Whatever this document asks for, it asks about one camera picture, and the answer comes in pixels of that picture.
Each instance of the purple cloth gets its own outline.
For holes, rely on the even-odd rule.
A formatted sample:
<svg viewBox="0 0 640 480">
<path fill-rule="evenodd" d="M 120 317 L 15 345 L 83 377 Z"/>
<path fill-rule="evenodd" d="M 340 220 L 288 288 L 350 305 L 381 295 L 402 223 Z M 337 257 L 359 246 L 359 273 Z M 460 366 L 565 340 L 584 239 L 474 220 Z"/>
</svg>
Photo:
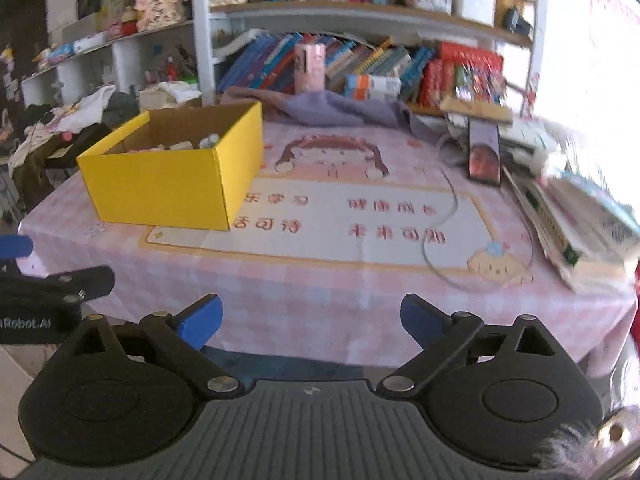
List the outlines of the purple cloth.
<svg viewBox="0 0 640 480">
<path fill-rule="evenodd" d="M 435 144 L 439 134 L 420 122 L 403 103 L 356 101 L 328 90 L 286 95 L 271 90 L 231 87 L 222 95 L 222 104 L 238 99 L 262 102 L 264 119 L 309 127 L 384 126 L 400 129 L 416 139 Z"/>
</svg>

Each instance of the yellow box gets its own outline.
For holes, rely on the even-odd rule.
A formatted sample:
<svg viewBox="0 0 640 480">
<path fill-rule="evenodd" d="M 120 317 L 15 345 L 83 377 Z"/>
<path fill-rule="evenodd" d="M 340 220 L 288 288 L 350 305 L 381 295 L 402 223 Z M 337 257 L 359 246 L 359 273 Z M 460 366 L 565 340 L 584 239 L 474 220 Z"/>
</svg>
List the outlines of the yellow box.
<svg viewBox="0 0 640 480">
<path fill-rule="evenodd" d="M 218 134 L 215 148 L 200 150 Z M 140 152 L 191 141 L 195 150 Z M 100 220 L 225 231 L 262 165 L 262 105 L 150 110 L 82 155 L 78 166 Z"/>
</svg>

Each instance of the table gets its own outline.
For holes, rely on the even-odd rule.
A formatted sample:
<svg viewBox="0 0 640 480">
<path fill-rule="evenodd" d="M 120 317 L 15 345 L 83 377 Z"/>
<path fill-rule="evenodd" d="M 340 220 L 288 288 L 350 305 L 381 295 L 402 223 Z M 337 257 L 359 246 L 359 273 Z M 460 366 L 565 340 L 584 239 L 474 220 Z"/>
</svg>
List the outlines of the table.
<svg viewBox="0 0 640 480">
<path fill-rule="evenodd" d="M 231 232 L 105 224 L 75 174 L 21 223 L 35 249 L 20 267 L 110 265 L 114 291 L 92 308 L 132 321 L 215 292 L 225 317 L 208 344 L 229 351 L 397 367 L 420 351 L 399 322 L 414 292 L 492 324 L 534 314 L 574 360 L 590 355 L 589 375 L 613 368 L 633 289 L 570 291 L 508 194 L 444 168 L 400 131 L 266 123 L 264 138 L 265 163 Z M 459 201 L 449 219 L 445 174 Z M 422 257 L 424 237 L 437 273 Z"/>
</svg>

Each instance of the white garment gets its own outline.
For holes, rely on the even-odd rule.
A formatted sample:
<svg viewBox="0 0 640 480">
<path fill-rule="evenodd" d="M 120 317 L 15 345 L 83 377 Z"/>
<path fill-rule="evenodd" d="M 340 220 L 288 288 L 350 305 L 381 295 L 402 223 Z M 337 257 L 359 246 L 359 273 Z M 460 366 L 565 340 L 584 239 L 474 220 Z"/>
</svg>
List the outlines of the white garment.
<svg viewBox="0 0 640 480">
<path fill-rule="evenodd" d="M 15 168 L 24 164 L 27 155 L 45 144 L 51 137 L 58 134 L 57 132 L 47 131 L 42 123 L 35 123 L 33 126 L 28 126 L 25 128 L 24 133 L 26 139 L 9 158 L 8 166 L 10 176 L 14 176 Z"/>
<path fill-rule="evenodd" d="M 202 95 L 199 90 L 194 90 L 191 85 L 184 81 L 171 81 L 158 83 L 155 86 L 155 90 L 162 90 L 167 92 L 171 97 L 175 99 L 177 103 L 185 103 L 192 99 L 197 99 Z"/>
<path fill-rule="evenodd" d="M 109 104 L 109 99 L 116 91 L 115 85 L 103 86 L 94 94 L 83 98 L 76 106 L 76 111 L 60 119 L 53 132 L 80 133 L 92 124 L 102 122 L 102 112 Z"/>
</svg>

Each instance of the cartoon girl print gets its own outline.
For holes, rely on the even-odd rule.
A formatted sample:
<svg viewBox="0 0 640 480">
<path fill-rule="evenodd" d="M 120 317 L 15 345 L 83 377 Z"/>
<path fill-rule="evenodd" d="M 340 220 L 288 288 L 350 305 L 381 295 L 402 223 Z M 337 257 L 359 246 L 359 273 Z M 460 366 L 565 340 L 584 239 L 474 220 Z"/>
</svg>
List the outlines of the cartoon girl print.
<svg viewBox="0 0 640 480">
<path fill-rule="evenodd" d="M 290 142 L 276 162 L 278 173 L 307 180 L 367 182 L 389 174 L 377 146 L 365 139 L 313 136 Z"/>
<path fill-rule="evenodd" d="M 533 276 L 529 269 L 512 254 L 506 253 L 506 248 L 501 242 L 491 242 L 485 249 L 476 251 L 466 262 L 466 266 L 472 274 L 500 285 L 532 283 Z"/>
</svg>

